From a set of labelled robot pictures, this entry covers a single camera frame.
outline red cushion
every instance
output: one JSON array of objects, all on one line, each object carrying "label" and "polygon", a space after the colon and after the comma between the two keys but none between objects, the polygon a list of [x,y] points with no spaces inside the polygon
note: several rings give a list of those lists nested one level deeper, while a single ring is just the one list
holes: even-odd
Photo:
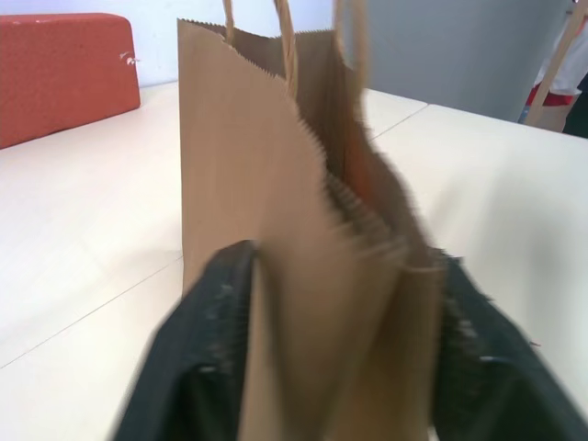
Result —
[{"label": "red cushion", "polygon": [[0,61],[0,149],[140,104],[123,17],[2,16]]}]

